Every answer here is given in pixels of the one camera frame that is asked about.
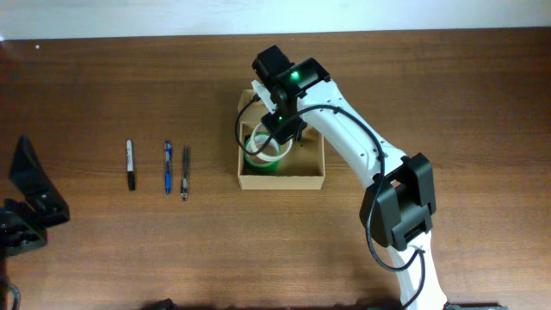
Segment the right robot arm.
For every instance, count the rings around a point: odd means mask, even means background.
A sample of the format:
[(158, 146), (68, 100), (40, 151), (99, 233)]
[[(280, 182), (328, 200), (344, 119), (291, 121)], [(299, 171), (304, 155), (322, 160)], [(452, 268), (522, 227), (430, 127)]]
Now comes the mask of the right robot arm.
[(321, 133), (359, 177), (368, 251), (398, 277), (402, 308), (444, 309), (448, 299), (431, 254), (436, 194), (429, 159), (409, 156), (378, 134), (316, 59), (295, 64), (271, 46), (256, 56), (252, 69), (252, 100), (268, 110), (261, 119), (267, 134), (260, 146), (243, 151), (262, 158), (270, 142), (297, 140), (306, 127)]

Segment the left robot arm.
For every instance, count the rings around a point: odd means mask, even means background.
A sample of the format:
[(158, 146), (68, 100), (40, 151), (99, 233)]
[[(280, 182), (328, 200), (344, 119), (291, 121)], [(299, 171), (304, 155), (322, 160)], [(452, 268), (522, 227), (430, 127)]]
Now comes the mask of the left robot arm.
[(71, 216), (25, 134), (17, 141), (8, 179), (24, 200), (7, 198), (1, 205), (1, 308), (18, 309), (22, 295), (6, 273), (7, 259), (45, 247), (47, 229), (65, 224)]

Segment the white masking tape roll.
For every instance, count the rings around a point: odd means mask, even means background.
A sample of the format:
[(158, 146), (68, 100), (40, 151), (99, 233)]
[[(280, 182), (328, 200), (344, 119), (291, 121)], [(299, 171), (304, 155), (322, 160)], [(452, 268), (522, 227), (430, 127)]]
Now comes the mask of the white masking tape roll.
[[(250, 143), (250, 150), (249, 152), (253, 155), (253, 156), (256, 156), (258, 158), (260, 158), (262, 161), (265, 161), (265, 162), (275, 162), (275, 161), (279, 161), (283, 158), (285, 158), (288, 153), (290, 152), (291, 148), (292, 148), (292, 145), (293, 145), (293, 141), (290, 139), (287, 143), (286, 143), (286, 149), (282, 152), (278, 152), (277, 155), (269, 155), (267, 153), (264, 153), (263, 150), (261, 149), (261, 147), (265, 144), (265, 143), (268, 143), (270, 144), (271, 142), (275, 142), (275, 144), (278, 146), (279, 144), (275, 141), (274, 138), (270, 138), (270, 135), (265, 135), (265, 133), (258, 133), (258, 129), (262, 126), (263, 124), (262, 123), (258, 123), (253, 131), (252, 131), (252, 134), (251, 134), (251, 143)], [(263, 140), (263, 143), (258, 146), (257, 145), (257, 137), (260, 137), (262, 140)]]

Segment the black and white marker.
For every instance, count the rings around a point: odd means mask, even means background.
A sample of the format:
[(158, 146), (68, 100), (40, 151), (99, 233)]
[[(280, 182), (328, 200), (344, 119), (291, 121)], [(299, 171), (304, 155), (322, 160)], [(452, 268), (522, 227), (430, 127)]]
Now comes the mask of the black and white marker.
[(133, 142), (128, 139), (126, 141), (126, 155), (127, 155), (127, 183), (130, 191), (136, 189), (136, 180), (133, 164)]

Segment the green tape roll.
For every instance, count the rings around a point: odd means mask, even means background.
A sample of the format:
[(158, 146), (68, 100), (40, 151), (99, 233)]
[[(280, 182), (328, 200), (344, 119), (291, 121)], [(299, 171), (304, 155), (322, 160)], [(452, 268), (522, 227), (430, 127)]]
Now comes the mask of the green tape roll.
[(287, 144), (287, 148), (285, 150), (282, 149), (282, 146), (279, 145), (274, 139), (269, 142), (269, 148), (272, 148), (274, 151), (277, 151), (277, 154), (275, 155), (276, 160), (275, 161), (265, 161), (263, 159), (260, 159), (258, 156), (252, 156), (250, 155), (250, 152), (253, 152), (252, 146), (255, 145), (257, 148), (263, 145), (264, 142), (266, 142), (269, 138), (268, 133), (258, 133), (255, 138), (252, 138), (250, 136), (245, 141), (245, 162), (246, 165), (252, 170), (255, 171), (258, 174), (269, 174), (272, 172), (275, 172), (277, 168), (280, 165), (280, 162), (284, 157), (288, 155), (288, 152), (290, 151), (290, 148), (292, 145)]

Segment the blue pen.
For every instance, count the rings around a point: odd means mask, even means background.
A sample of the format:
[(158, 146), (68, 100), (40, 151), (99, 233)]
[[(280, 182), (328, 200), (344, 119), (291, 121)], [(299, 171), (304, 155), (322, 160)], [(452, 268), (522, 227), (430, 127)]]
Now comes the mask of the blue pen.
[(172, 145), (170, 141), (167, 139), (164, 142), (164, 187), (165, 187), (165, 193), (167, 195), (171, 192), (171, 166), (172, 166)]

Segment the black pen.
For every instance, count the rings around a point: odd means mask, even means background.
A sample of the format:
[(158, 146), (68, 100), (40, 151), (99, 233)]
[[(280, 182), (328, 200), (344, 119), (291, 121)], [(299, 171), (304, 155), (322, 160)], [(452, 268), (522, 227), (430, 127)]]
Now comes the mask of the black pen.
[(183, 201), (188, 200), (188, 179), (189, 179), (189, 147), (183, 148), (183, 178), (181, 183), (181, 196)]

